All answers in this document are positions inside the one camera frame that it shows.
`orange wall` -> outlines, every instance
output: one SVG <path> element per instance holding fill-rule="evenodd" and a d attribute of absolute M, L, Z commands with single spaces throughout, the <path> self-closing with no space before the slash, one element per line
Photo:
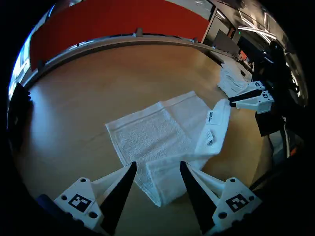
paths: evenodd
<path fill-rule="evenodd" d="M 208 20 L 164 0 L 86 0 L 53 16 L 32 36 L 30 64 L 47 61 L 68 47 L 91 39 L 134 33 L 174 35 L 201 41 Z"/>

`care label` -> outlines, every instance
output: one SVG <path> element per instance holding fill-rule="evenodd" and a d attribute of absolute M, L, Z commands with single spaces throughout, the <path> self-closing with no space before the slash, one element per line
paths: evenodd
<path fill-rule="evenodd" d="M 222 123 L 222 113 L 216 111 L 208 111 L 206 125 L 220 125 Z"/>

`white towel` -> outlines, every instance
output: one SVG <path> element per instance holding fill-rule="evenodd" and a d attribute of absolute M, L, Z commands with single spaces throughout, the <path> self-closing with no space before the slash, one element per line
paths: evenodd
<path fill-rule="evenodd" d="M 222 64 L 218 87 L 230 98 L 244 90 L 251 79 L 251 73 L 241 64 L 235 61 L 226 61 Z"/>
<path fill-rule="evenodd" d="M 185 193 L 179 171 L 181 160 L 202 168 L 221 150 L 230 106 L 227 100 L 218 104 L 215 110 L 224 112 L 217 113 L 222 115 L 219 125 L 205 125 L 210 109 L 193 91 L 106 124 L 122 164 L 137 162 L 135 182 L 157 206 Z M 213 151 L 207 142 L 200 141 L 205 127 L 215 133 L 212 145 L 217 143 L 219 148 Z"/>

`towel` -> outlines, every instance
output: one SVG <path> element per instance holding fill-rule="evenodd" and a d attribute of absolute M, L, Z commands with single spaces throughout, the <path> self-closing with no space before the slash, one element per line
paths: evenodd
<path fill-rule="evenodd" d="M 157 206 L 185 193 L 181 160 L 201 169 L 220 152 L 230 106 L 227 100 L 217 103 L 212 114 L 217 124 L 206 124 L 209 110 L 191 91 L 106 124 L 122 164 L 137 162 L 135 182 Z M 208 132 L 213 139 L 200 136 Z"/>
<path fill-rule="evenodd" d="M 252 75 L 241 64 L 231 60 L 225 61 L 220 71 L 218 87 L 230 98 L 243 91 L 251 79 Z"/>

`table surface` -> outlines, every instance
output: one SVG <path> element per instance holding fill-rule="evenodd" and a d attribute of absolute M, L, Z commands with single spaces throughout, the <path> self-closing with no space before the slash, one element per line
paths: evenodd
<path fill-rule="evenodd" d="M 30 89 L 33 110 L 15 155 L 30 194 L 55 199 L 80 177 L 94 181 L 121 168 L 105 128 L 110 121 L 192 90 L 213 108 L 227 98 L 217 87 L 220 69 L 193 48 L 142 45 L 89 54 L 50 72 Z M 247 186 L 257 178 L 270 147 L 254 115 L 232 108 L 222 151 L 204 172 Z M 199 226 L 187 194 L 159 208 L 134 183 L 116 230 L 127 233 L 199 235 Z"/>

